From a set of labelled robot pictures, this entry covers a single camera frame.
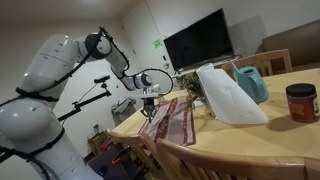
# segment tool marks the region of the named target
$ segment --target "black tv screen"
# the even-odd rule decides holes
[[[176,71],[234,53],[223,9],[168,37],[164,43]]]

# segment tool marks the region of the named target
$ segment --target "red striped cloth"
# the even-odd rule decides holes
[[[192,109],[188,104],[187,96],[159,104],[152,122],[146,121],[139,133],[148,134],[155,142],[165,138],[183,146],[194,144]]]

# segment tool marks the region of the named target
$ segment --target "green plant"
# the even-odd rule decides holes
[[[194,96],[203,96],[203,92],[200,85],[200,79],[196,72],[193,72],[192,75],[178,76],[177,84],[179,87],[185,88],[188,91],[188,93]]]

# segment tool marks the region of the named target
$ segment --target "chair back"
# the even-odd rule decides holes
[[[160,139],[158,148],[181,161],[188,174],[184,179],[259,179],[302,180],[319,178],[319,160],[309,159],[308,165],[301,157],[257,157],[206,152],[183,147]],[[181,174],[182,168],[175,168]]]
[[[257,68],[261,76],[271,76],[274,74],[272,65],[278,66],[278,64],[284,64],[285,72],[292,72],[291,59],[288,49],[275,50],[264,52],[239,60],[233,61],[233,63],[240,69],[245,66],[254,66]],[[221,68],[226,71],[229,75],[232,74],[232,65],[227,63],[221,66]]]
[[[106,134],[115,144],[130,146],[133,158],[137,158],[140,162],[150,170],[147,174],[148,179],[172,179],[174,171],[169,169],[166,161],[160,157],[155,142],[152,141],[147,134],[122,135],[110,129],[107,129]]]

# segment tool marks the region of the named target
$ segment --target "dark red jar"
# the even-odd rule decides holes
[[[290,115],[299,122],[315,122],[320,115],[316,87],[313,84],[292,84],[286,88]]]

